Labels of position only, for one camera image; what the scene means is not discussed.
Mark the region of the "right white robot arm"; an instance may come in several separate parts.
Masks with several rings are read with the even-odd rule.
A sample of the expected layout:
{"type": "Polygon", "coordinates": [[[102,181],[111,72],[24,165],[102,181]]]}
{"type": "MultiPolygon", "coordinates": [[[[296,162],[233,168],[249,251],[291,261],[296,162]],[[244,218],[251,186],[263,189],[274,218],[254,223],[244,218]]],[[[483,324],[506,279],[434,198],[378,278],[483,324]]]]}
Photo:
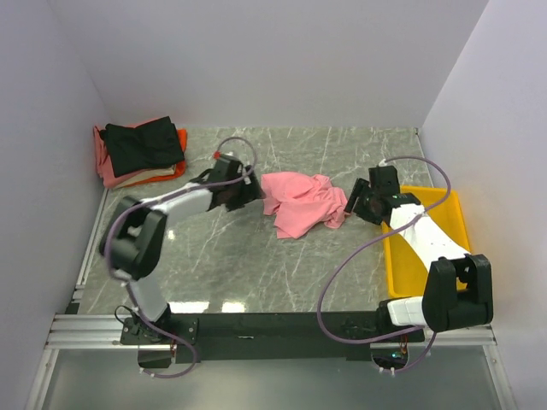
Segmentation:
{"type": "Polygon", "coordinates": [[[369,179],[355,182],[345,211],[396,231],[427,269],[421,296],[380,304],[374,322],[378,336],[393,341],[411,325],[444,332],[491,323],[494,309],[488,259],[456,244],[417,196],[403,192],[394,166],[371,167],[368,172],[369,179]]]}

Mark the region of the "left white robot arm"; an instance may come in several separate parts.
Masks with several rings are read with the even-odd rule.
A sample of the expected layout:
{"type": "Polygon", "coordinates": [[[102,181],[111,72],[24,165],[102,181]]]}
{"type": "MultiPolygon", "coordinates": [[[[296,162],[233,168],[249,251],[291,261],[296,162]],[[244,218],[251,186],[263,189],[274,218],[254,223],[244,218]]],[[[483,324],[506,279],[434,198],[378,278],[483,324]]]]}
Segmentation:
{"type": "Polygon", "coordinates": [[[98,250],[111,278],[127,288],[148,341],[161,343],[171,331],[171,309],[154,274],[168,224],[221,206],[231,212],[261,198],[254,167],[220,154],[213,167],[177,190],[118,202],[98,250]]]}

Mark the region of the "pink t shirt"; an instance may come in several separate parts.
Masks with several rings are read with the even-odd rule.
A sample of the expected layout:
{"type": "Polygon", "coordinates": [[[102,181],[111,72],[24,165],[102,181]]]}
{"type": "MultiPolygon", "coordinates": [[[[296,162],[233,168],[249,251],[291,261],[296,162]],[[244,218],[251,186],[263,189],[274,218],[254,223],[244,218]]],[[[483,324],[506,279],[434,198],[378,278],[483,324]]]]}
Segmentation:
{"type": "Polygon", "coordinates": [[[266,173],[261,186],[263,213],[274,217],[278,239],[299,239],[319,223],[330,229],[344,223],[348,199],[325,175],[266,173]]]}

